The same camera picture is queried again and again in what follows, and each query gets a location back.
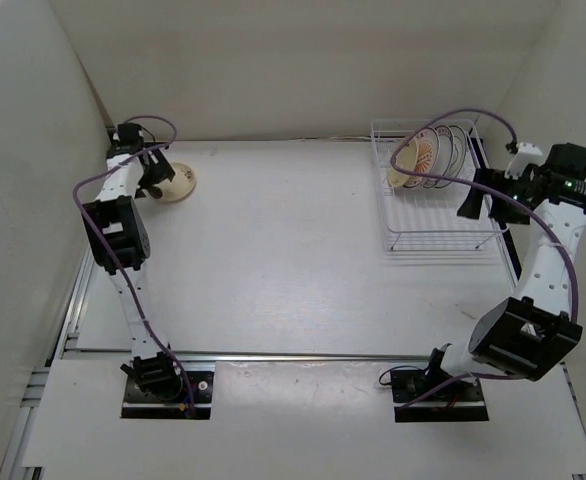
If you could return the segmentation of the cream plate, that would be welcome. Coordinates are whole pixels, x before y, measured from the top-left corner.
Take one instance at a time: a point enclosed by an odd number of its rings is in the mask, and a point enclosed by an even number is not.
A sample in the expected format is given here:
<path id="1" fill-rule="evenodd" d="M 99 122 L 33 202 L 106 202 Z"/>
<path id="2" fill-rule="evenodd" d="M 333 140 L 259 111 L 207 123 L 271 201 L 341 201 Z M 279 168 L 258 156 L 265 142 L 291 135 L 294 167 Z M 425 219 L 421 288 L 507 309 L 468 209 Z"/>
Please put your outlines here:
<path id="1" fill-rule="evenodd" d="M 396 156 L 395 166 L 413 172 L 417 164 L 417 158 L 417 143 L 415 140 L 411 140 Z M 388 169 L 387 183 L 391 188 L 403 187 L 410 178 L 410 174 L 401 173 L 392 166 Z"/>
<path id="2" fill-rule="evenodd" d="M 170 204 L 185 200 L 195 189 L 197 178 L 194 170 L 184 163 L 170 163 L 174 171 L 172 179 L 153 185 L 147 193 L 157 202 Z"/>

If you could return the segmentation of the orange sunburst plate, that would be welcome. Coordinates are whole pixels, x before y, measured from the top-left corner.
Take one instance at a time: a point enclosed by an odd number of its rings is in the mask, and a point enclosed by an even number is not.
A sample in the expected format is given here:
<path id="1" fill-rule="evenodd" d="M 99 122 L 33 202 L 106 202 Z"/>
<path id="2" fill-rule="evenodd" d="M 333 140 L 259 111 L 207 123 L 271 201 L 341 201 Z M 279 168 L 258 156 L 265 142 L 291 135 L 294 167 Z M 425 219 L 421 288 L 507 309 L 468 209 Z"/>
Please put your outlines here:
<path id="1" fill-rule="evenodd" d="M 411 160 L 404 169 L 414 173 L 430 173 L 439 153 L 439 138 L 431 127 L 422 128 L 410 142 L 416 153 L 416 159 Z"/>

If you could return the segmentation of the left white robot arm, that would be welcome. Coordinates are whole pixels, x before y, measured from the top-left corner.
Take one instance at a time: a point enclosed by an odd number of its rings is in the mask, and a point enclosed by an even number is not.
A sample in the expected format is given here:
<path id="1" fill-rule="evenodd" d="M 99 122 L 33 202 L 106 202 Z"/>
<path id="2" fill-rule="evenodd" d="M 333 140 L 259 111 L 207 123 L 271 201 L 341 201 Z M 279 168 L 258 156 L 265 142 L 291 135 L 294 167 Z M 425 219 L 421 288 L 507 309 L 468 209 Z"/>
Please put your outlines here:
<path id="1" fill-rule="evenodd" d="M 144 263 L 151 249 L 136 200 L 163 198 L 176 172 L 164 155 L 172 141 L 146 140 L 149 130 L 138 123 L 143 118 L 134 116 L 107 130 L 106 171 L 76 185 L 73 199 L 95 263 L 109 275 L 124 310 L 132 359 L 121 370 L 141 392 L 170 402 L 181 396 L 186 374 L 144 309 Z"/>

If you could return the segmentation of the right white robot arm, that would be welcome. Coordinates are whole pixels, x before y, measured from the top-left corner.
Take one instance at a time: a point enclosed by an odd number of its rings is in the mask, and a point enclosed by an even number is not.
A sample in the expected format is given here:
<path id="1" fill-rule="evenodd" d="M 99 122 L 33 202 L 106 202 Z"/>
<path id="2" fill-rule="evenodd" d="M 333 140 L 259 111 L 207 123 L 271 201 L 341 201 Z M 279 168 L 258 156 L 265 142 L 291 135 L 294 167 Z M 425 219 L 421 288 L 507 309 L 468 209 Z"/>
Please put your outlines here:
<path id="1" fill-rule="evenodd" d="M 579 343 L 579 292 L 573 260 L 586 228 L 586 147 L 555 144 L 543 155 L 521 143 L 506 170 L 479 169 L 457 213 L 527 224 L 529 247 L 513 293 L 484 314 L 469 339 L 434 349 L 422 387 L 443 400 L 458 375 L 537 381 Z"/>

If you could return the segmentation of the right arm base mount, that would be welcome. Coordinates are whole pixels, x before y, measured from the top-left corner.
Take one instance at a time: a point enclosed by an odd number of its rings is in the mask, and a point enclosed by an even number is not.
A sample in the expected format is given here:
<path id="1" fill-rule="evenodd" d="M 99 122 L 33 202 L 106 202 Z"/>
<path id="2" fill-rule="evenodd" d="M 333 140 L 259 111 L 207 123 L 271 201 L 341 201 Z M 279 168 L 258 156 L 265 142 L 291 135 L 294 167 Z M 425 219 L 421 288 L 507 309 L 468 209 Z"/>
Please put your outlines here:
<path id="1" fill-rule="evenodd" d="M 428 397 L 408 403 L 445 383 L 448 374 L 435 368 L 398 365 L 380 373 L 378 384 L 391 390 L 396 423 L 488 422 L 483 390 L 478 382 L 450 382 Z"/>

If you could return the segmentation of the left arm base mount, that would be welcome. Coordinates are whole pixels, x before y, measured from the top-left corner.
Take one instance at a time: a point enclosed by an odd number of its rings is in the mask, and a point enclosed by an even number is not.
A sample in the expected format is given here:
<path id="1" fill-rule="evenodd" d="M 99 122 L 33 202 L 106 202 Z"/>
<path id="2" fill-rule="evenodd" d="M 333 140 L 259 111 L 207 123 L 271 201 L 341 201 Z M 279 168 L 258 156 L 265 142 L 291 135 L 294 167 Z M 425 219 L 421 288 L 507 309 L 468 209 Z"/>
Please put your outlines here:
<path id="1" fill-rule="evenodd" d="M 214 392 L 215 370 L 213 364 L 187 365 L 187 376 L 192 389 L 181 377 L 162 386 L 159 394 L 146 388 L 143 390 L 128 377 L 121 403 L 120 417 L 123 419 L 154 420 L 209 420 Z"/>

